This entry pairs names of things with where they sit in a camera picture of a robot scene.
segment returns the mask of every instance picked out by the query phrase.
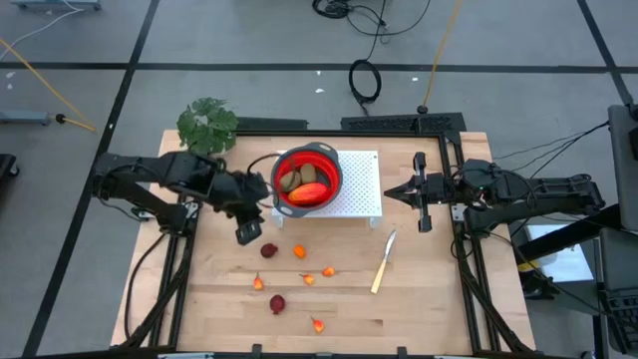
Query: grey floor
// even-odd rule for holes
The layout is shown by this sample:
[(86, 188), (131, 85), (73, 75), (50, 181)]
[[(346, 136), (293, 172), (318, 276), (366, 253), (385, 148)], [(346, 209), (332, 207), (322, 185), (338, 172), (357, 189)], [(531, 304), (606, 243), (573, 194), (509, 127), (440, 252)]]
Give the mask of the grey floor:
[[(380, 8), (379, 0), (357, 2)], [(34, 62), (126, 63), (150, 0), (103, 3), (103, 11), (70, 16), (16, 49)], [(638, 31), (638, 2), (588, 4), (616, 64), (638, 66), (631, 36)], [(390, 0), (390, 29), (414, 22), (424, 5)], [(378, 44), (371, 61), (432, 64), (453, 7), (453, 1), (432, 0), (424, 21), (387, 45)], [(13, 41), (63, 11), (19, 11), (3, 1), (0, 36)], [(366, 19), (358, 20), (374, 31)], [(346, 21), (314, 14), (310, 0), (161, 0), (141, 62), (350, 64), (367, 55), (371, 42)], [(466, 1), (442, 64), (605, 65), (575, 0)], [(71, 115), (28, 71), (0, 69), (0, 108)], [(103, 130), (124, 71), (41, 72)], [(371, 79), (358, 77), (362, 88), (372, 86)], [(383, 91), (370, 106), (371, 115), (413, 113), (429, 74), (386, 71), (382, 77)], [(638, 93), (638, 75), (622, 78)], [(238, 116), (305, 119), (312, 129), (338, 129), (342, 117), (362, 116), (345, 71), (143, 70), (135, 72), (109, 150), (155, 155), (161, 132), (174, 128), (187, 103), (205, 96), (226, 99)], [(463, 112), (470, 131), (487, 132), (496, 156), (587, 130), (606, 121), (607, 107), (619, 103), (605, 73), (441, 72), (430, 98), (432, 112)], [(99, 140), (69, 125), (0, 127), (0, 153), (15, 154), (22, 168), (0, 201), (0, 357), (22, 353)], [(514, 168), (531, 158), (500, 164)], [(616, 202), (606, 131), (583, 139), (542, 174), (578, 173), (593, 175), (607, 202)], [(134, 222), (91, 202), (39, 354), (108, 347), (136, 235)], [(538, 349), (563, 356), (593, 349), (589, 316), (551, 303), (529, 302), (528, 310)]]

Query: green plant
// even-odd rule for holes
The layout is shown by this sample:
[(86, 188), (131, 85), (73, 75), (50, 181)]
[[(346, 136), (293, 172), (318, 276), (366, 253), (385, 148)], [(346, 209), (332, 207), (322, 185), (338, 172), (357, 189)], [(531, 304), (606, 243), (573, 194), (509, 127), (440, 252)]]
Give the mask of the green plant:
[(181, 145), (200, 156), (218, 154), (235, 146), (237, 116), (223, 107), (225, 101), (202, 98), (186, 106), (179, 115), (177, 130)]

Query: white rack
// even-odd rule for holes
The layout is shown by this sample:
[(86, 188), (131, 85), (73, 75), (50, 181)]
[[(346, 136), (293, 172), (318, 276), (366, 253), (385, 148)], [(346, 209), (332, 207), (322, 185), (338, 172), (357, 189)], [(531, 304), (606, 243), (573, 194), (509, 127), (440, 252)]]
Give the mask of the white rack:
[[(368, 218), (370, 227), (376, 228), (383, 210), (379, 180), (379, 154), (376, 151), (339, 151), (339, 165), (343, 184), (337, 197), (323, 208), (306, 214), (310, 218)], [(283, 227), (286, 216), (277, 209), (272, 216), (278, 227)]]

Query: wooden tabletop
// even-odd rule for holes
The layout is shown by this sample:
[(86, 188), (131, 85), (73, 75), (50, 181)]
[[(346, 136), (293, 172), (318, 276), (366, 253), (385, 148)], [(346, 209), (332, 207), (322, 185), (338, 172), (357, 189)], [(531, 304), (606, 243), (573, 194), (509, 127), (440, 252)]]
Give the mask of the wooden tabletop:
[[(418, 151), (426, 153), (428, 173), (442, 171), (438, 141), (432, 139), (240, 137), (224, 157), (231, 171), (245, 171), (261, 155), (311, 141), (337, 150), (378, 151), (382, 190), (410, 178)], [(462, 142), (466, 159), (490, 160), (485, 134), (463, 133)], [(159, 153), (176, 150), (176, 131), (164, 132)], [(267, 160), (256, 168), (269, 178), (273, 164), (274, 159)], [(155, 185), (152, 191), (165, 200), (176, 200), (175, 194)], [(364, 218), (287, 219), (279, 229), (266, 210), (263, 234), (240, 246), (234, 219), (205, 206), (195, 238), (178, 350), (249, 352), (252, 344), (260, 343), (264, 352), (393, 354), (398, 346), (406, 346), (410, 354), (472, 354), (458, 265), (450, 254), (449, 211), (444, 205), (430, 205), (429, 211), (433, 229), (418, 233), (418, 211), (387, 197), (383, 198), (383, 221), (376, 229), (370, 229)], [(392, 229), (397, 230), (397, 238), (375, 295), (370, 286)], [(496, 231), (507, 236), (504, 225)], [(142, 224), (131, 268), (158, 236), (154, 222)], [(276, 244), (279, 252), (265, 259), (259, 249), (268, 242)], [(296, 244), (306, 247), (305, 259), (293, 254)], [(132, 330), (155, 303), (166, 245), (167, 240), (138, 273)], [(482, 248), (494, 306), (522, 342), (533, 348), (511, 247), (490, 237), (482, 240)], [(322, 276), (321, 270), (329, 265), (337, 274)], [(252, 288), (257, 272), (265, 284), (263, 291)], [(315, 284), (304, 284), (301, 273), (313, 274)], [(273, 315), (268, 305), (274, 294), (286, 299), (279, 315)], [(475, 304), (482, 347), (488, 348), (484, 317)], [(325, 323), (323, 333), (314, 332), (310, 316)], [(172, 304), (165, 313), (160, 343), (167, 338), (171, 317)], [(123, 323), (122, 306), (114, 344), (125, 339)]]

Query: knife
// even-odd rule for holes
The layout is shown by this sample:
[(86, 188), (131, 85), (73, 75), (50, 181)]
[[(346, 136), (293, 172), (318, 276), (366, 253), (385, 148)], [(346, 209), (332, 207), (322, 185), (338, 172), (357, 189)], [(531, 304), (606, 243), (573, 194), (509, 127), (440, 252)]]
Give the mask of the knife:
[(372, 283), (372, 288), (370, 288), (370, 291), (373, 294), (377, 294), (377, 292), (379, 291), (379, 285), (381, 285), (381, 278), (383, 278), (383, 272), (386, 270), (386, 263), (388, 262), (388, 257), (390, 256), (390, 249), (392, 249), (392, 244), (395, 243), (396, 236), (397, 236), (397, 230), (394, 229), (392, 233), (390, 233), (390, 237), (388, 238), (388, 242), (386, 243), (386, 252), (383, 255), (383, 260), (381, 261), (379, 270), (377, 270), (377, 276), (375, 277), (375, 281)]

